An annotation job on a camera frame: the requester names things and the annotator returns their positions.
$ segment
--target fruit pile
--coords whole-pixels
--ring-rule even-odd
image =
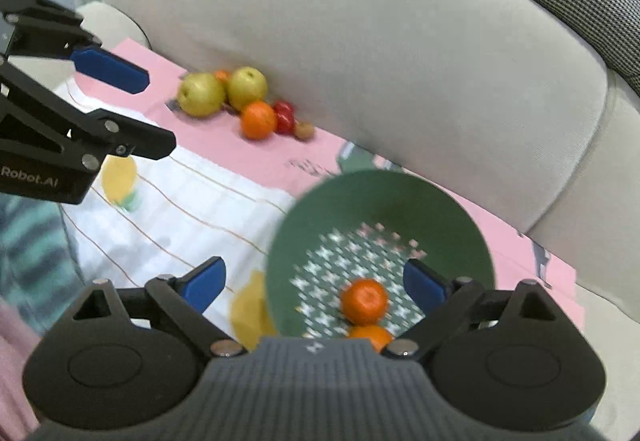
[[[264,101],[268,91],[267,79],[260,71],[241,67],[233,73],[221,69],[213,74],[188,74],[176,100],[192,117],[208,117],[225,105],[231,107],[240,115],[242,135],[247,139],[266,139],[274,132],[293,135],[300,141],[313,138],[316,129],[307,121],[296,120],[292,104],[280,100],[272,106]]]
[[[388,296],[380,282],[357,279],[342,292],[340,303],[342,314],[353,324],[347,338],[368,338],[377,352],[394,339],[378,325],[388,307]]]

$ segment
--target white striped towel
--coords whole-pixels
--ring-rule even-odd
[[[73,79],[56,93],[83,112],[106,108],[153,124],[140,113],[85,96]],[[134,159],[136,209],[110,204],[100,176],[80,205],[63,205],[82,273],[87,280],[109,278],[116,287],[135,287],[161,273],[180,277],[218,255],[226,264],[226,288],[204,315],[233,336],[234,293],[253,270],[264,270],[266,252],[294,198],[181,147],[159,161]]]

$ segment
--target sofa armrest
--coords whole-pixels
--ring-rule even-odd
[[[124,13],[108,4],[91,2],[80,7],[78,13],[84,16],[82,27],[102,40],[105,49],[113,49],[127,38],[149,47],[142,29]],[[52,90],[75,71],[73,63],[66,60],[12,56],[9,61]]]
[[[84,17],[82,27],[102,40],[105,49],[113,49],[120,42],[131,38],[149,48],[142,29],[127,15],[103,2],[89,2],[78,8]]]

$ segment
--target pink cloth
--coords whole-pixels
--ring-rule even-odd
[[[22,390],[24,365],[39,338],[0,300],[0,441],[20,441],[38,427]]]
[[[309,143],[286,136],[248,142],[241,137],[238,118],[226,112],[198,121],[172,112],[165,105],[175,98],[185,69],[133,40],[124,40],[114,52],[149,71],[150,84],[146,90],[131,96],[76,73],[75,80],[80,90],[105,103],[141,112],[173,131],[178,144],[188,150],[260,185],[280,188],[294,197],[318,184],[324,174],[340,171],[337,154],[345,145],[343,138],[318,129],[316,137]],[[537,259],[530,239],[480,206],[448,193],[469,213],[484,235],[494,262],[498,289],[513,289],[520,280],[536,277]],[[575,302],[575,270],[551,254],[545,262],[549,293],[576,326],[582,328],[584,309]]]

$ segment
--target pear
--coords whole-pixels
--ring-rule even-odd
[[[189,116],[207,117],[225,103],[225,84],[209,72],[188,74],[178,88],[176,99]]]
[[[258,69],[241,67],[229,78],[226,90],[229,93],[230,105],[242,112],[247,105],[263,100],[269,87],[267,79]]]

